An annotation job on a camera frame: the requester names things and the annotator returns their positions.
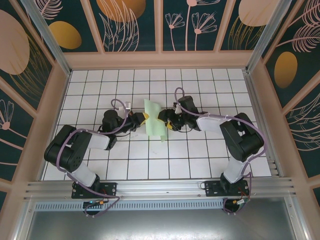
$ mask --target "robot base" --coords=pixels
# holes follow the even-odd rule
[[[204,182],[205,195],[207,197],[230,197],[241,196],[241,191],[249,195],[248,182],[246,180],[239,180],[230,185],[228,192],[221,186],[221,181],[205,181]]]
[[[117,193],[117,183],[116,182],[101,182],[99,185],[99,193],[115,196]],[[79,184],[73,182],[72,184],[72,199],[102,199],[102,196],[95,195],[87,190],[85,190]]]

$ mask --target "tiled floor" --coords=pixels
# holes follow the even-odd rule
[[[143,112],[144,99],[173,106],[174,91],[183,87],[199,110],[213,114],[247,113],[257,125],[241,69],[145,69],[73,71],[58,121],[97,130],[114,98],[132,102]],[[168,132],[168,141],[148,137],[145,125],[119,137],[110,151],[91,149],[85,163],[102,180],[218,178],[227,167],[229,153],[222,135],[184,128]],[[271,176],[266,157],[256,159],[246,172]],[[64,174],[47,164],[42,179],[63,180]]]

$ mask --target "metal floor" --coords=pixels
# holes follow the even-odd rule
[[[221,209],[35,212],[28,240],[294,240],[281,198],[252,199],[237,215]]]

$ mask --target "enclosure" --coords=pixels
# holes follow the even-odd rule
[[[3,239],[318,239],[319,26],[319,0],[2,1]],[[121,197],[86,219],[73,181],[44,160],[49,143],[64,125],[97,131],[115,98],[134,113],[145,100],[171,109],[176,88],[199,112],[246,113],[266,136],[244,172],[248,206],[227,215],[201,187],[227,168],[223,136],[184,127],[162,139],[144,124],[86,151]]]

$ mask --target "green cloth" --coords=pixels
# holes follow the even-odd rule
[[[144,100],[144,112],[149,115],[145,121],[145,130],[148,136],[160,136],[161,141],[167,140],[167,128],[163,121],[158,119],[161,106],[157,103]]]

